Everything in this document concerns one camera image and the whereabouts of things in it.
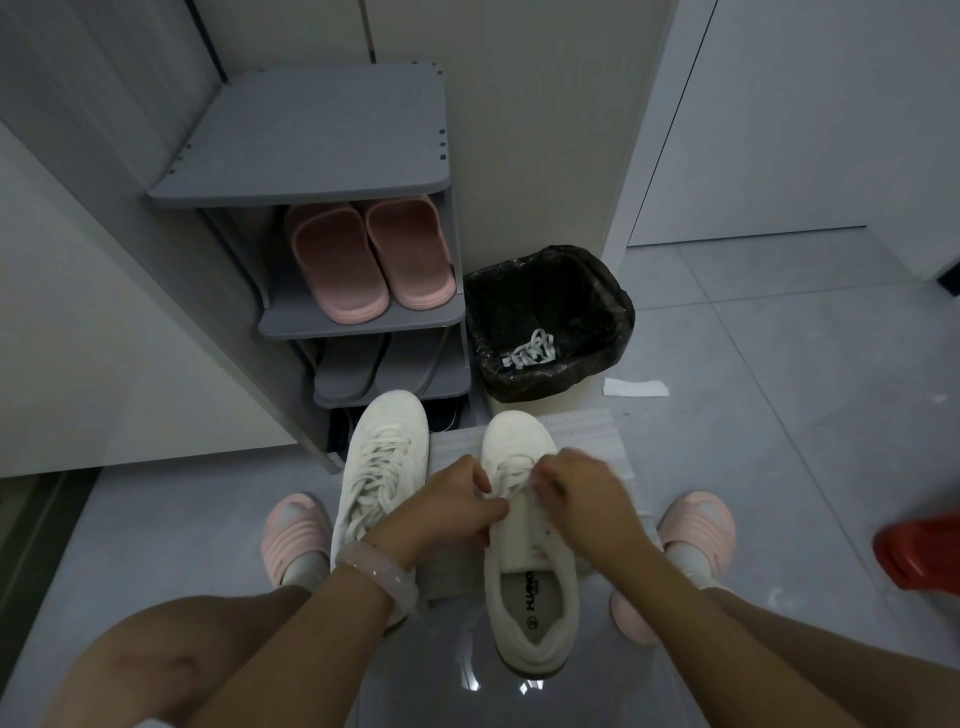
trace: black trash bag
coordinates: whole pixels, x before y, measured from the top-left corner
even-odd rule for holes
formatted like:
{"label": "black trash bag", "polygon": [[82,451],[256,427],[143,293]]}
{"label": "black trash bag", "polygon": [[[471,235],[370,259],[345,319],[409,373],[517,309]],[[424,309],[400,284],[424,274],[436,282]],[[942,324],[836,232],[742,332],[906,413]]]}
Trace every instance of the black trash bag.
{"label": "black trash bag", "polygon": [[[594,255],[573,245],[497,263],[464,276],[467,331],[487,392],[497,401],[560,394],[620,360],[634,304]],[[543,328],[557,358],[517,369],[504,356]]]}

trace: forearm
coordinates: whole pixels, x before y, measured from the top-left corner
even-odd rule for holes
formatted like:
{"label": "forearm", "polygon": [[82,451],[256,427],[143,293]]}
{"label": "forearm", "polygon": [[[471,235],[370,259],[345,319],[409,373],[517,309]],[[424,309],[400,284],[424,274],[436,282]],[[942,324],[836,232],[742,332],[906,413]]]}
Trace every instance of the forearm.
{"label": "forearm", "polygon": [[[420,544],[400,529],[366,541],[405,569]],[[190,726],[342,726],[383,637],[394,602],[364,573],[341,566],[194,715]]]}
{"label": "forearm", "polygon": [[605,574],[660,637],[712,726],[857,723],[638,542]]}

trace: pink shoe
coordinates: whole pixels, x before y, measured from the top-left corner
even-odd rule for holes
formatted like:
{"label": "pink shoe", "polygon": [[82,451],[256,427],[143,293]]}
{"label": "pink shoe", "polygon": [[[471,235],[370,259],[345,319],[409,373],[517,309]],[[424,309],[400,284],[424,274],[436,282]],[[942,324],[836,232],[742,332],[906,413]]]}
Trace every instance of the pink shoe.
{"label": "pink shoe", "polygon": [[[302,510],[283,526],[276,527],[276,520],[290,503],[302,506]],[[330,517],[313,496],[294,493],[274,506],[263,527],[263,541],[260,542],[263,565],[274,589],[280,586],[280,579],[293,560],[307,551],[319,551],[329,559],[332,535]]]}
{"label": "pink shoe", "polygon": [[425,311],[457,292],[440,215],[426,195],[359,203],[383,273],[400,305]]}
{"label": "pink shoe", "polygon": [[353,207],[291,205],[283,228],[310,293],[331,321],[363,324],[387,310],[387,281]]}
{"label": "pink shoe", "polygon": [[[720,515],[720,522],[714,521],[699,507],[700,503],[709,503]],[[733,559],[736,546],[736,528],[733,516],[723,501],[705,491],[694,491],[673,501],[660,521],[657,529],[663,549],[675,541],[683,541],[703,551],[710,561],[714,576],[723,573]],[[619,630],[635,643],[651,645],[660,641],[634,609],[633,605],[620,592],[610,597],[610,611]]]}

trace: pink bracelet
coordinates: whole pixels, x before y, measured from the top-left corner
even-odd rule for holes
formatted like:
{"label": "pink bracelet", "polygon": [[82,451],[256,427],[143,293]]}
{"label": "pink bracelet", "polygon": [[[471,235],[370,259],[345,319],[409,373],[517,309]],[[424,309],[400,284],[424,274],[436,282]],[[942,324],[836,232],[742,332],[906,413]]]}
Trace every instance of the pink bracelet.
{"label": "pink bracelet", "polygon": [[337,553],[337,564],[350,564],[365,573],[373,583],[387,593],[400,612],[405,615],[413,612],[417,606],[417,582],[414,574],[404,571],[391,561],[383,551],[366,541],[354,541]]}

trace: white sneaker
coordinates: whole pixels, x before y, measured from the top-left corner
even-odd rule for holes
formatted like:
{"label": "white sneaker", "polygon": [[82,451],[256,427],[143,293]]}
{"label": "white sneaker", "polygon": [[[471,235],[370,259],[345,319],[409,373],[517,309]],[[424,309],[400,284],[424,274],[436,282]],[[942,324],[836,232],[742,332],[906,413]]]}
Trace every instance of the white sneaker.
{"label": "white sneaker", "polygon": [[[344,545],[362,539],[375,523],[423,487],[430,430],[414,395],[386,392],[357,422],[347,452],[340,507],[333,526],[330,564]],[[403,619],[397,610],[388,626]]]}
{"label": "white sneaker", "polygon": [[508,410],[487,427],[481,455],[491,497],[510,500],[510,515],[490,527],[484,555],[493,638],[508,666],[538,677],[564,665],[580,621],[573,551],[527,492],[531,468],[556,451],[536,418]]}

